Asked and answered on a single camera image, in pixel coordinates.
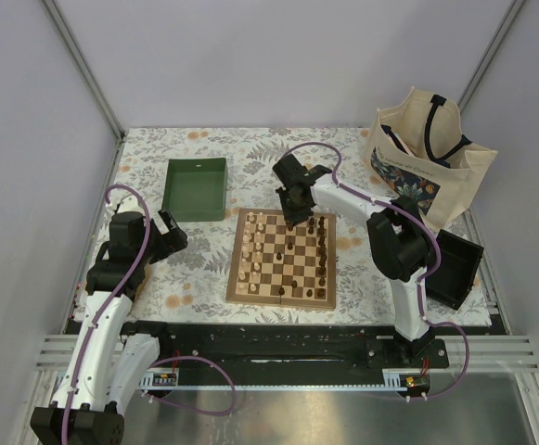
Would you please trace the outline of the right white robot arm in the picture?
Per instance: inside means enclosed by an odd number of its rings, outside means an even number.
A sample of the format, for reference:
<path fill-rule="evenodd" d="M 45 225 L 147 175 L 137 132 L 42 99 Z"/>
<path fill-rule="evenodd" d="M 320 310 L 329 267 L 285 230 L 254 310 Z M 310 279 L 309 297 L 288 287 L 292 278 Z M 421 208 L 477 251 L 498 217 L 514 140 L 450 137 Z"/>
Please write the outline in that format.
<path fill-rule="evenodd" d="M 276 192 L 289 226 L 309 222 L 320 207 L 366 229 L 372 261 L 391 284 L 395 358 L 407 367 L 418 365 L 434 339 L 424 281 L 440 265 L 441 252 L 415 203 L 407 197 L 377 197 L 337 180 L 325 166 L 302 166 L 292 154 L 279 160 L 273 172 L 281 183 Z"/>

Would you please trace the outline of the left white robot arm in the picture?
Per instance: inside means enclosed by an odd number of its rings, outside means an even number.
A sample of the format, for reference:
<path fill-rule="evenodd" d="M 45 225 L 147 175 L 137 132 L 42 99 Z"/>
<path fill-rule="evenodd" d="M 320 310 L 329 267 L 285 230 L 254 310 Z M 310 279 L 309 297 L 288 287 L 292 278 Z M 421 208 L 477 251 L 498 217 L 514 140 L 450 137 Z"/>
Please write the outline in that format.
<path fill-rule="evenodd" d="M 109 222 L 86 275 L 84 318 L 71 360 L 52 400 L 32 412 L 30 426 L 42 444 L 119 444 L 124 413 L 147 368 L 173 357 L 173 343 L 162 323 L 136 329 L 121 355 L 114 351 L 125 319 L 145 287 L 152 264 L 187 246 L 187 235 L 172 214 L 161 210 L 160 231 L 133 197 Z"/>

